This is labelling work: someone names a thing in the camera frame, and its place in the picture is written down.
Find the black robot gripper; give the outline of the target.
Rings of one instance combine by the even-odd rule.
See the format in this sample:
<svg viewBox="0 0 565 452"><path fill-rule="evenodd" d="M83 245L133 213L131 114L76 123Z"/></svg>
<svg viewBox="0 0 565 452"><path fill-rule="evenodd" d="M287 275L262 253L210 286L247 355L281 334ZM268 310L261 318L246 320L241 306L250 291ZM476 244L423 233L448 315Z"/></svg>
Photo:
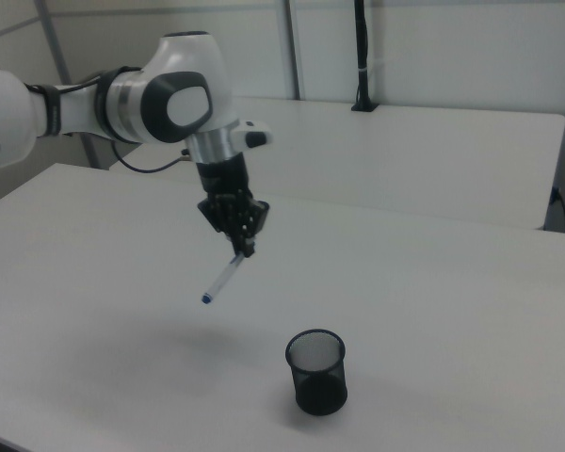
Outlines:
<svg viewBox="0 0 565 452"><path fill-rule="evenodd" d="M235 254L251 257L270 205L252 197L244 155L239 153L217 163L197 163L196 167L203 190L208 195L198 204L200 212L217 233L228 237ZM235 196L239 193L244 194L241 210Z"/></svg>

